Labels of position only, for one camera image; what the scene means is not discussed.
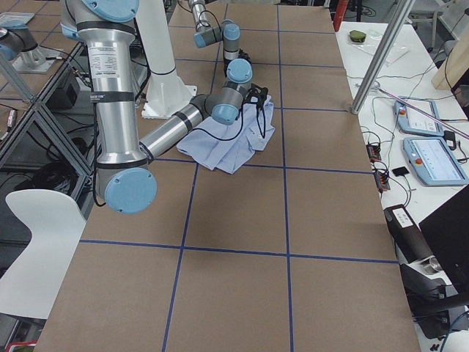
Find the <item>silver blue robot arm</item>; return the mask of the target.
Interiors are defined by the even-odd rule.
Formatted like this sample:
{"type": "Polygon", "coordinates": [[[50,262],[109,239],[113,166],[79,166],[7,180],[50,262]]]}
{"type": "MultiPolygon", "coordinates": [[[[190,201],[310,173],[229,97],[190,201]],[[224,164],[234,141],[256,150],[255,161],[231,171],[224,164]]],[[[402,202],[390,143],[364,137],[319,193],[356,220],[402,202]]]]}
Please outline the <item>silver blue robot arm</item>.
{"type": "Polygon", "coordinates": [[[148,166],[156,157],[207,118],[231,125],[254,94],[251,64],[240,56],[240,27],[229,19],[212,25],[204,1],[188,6],[196,46],[223,46],[226,80],[218,94],[199,94],[178,76],[161,1],[62,2],[63,34],[85,43],[88,51],[101,145],[93,183],[100,204],[118,213],[139,213],[151,205],[158,186],[148,166]],[[144,116],[163,120],[145,137],[138,134],[130,57],[136,38],[149,71],[144,116]]]}
{"type": "Polygon", "coordinates": [[[224,75],[229,63],[235,59],[244,59],[251,63],[251,58],[241,47],[240,27],[230,19],[218,21],[215,14],[206,8],[206,1],[188,1],[195,25],[194,42],[198,48],[222,42],[224,50],[224,75]]]}

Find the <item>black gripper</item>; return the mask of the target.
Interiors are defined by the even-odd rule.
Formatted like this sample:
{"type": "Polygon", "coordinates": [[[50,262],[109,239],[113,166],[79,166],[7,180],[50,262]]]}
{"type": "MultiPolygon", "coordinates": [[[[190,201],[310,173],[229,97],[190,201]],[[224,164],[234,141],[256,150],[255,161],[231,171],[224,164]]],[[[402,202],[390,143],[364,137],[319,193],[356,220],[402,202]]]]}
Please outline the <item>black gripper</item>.
{"type": "Polygon", "coordinates": [[[257,110],[261,110],[267,100],[267,95],[267,87],[261,87],[257,84],[251,83],[251,86],[244,98],[244,103],[254,104],[257,110]]]}
{"type": "Polygon", "coordinates": [[[224,50],[224,75],[250,76],[252,67],[249,55],[242,49],[238,51],[224,50]]]}

